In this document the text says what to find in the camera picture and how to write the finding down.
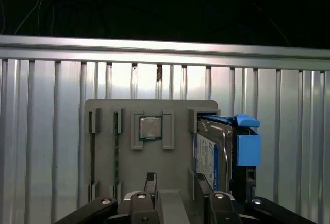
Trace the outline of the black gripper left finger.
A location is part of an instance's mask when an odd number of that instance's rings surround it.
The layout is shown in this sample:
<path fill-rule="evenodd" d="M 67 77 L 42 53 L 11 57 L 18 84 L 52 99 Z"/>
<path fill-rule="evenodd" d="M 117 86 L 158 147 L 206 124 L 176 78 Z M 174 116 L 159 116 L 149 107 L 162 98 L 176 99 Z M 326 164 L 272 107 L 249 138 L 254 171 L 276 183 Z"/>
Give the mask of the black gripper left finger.
<path fill-rule="evenodd" d="M 156 211 L 157 174 L 148 172 L 144 191 L 133 193 L 121 203 L 98 197 L 56 223 L 159 223 Z"/>

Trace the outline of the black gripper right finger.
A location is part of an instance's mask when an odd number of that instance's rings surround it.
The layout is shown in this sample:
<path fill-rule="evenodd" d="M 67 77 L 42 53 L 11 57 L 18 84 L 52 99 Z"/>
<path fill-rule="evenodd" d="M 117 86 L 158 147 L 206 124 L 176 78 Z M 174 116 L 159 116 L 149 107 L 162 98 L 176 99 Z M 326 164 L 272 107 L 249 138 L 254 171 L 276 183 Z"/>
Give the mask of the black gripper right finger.
<path fill-rule="evenodd" d="M 202 173 L 194 175 L 194 202 L 200 223 L 313 223 L 263 197 L 240 204 L 229 193 L 213 191 Z"/>

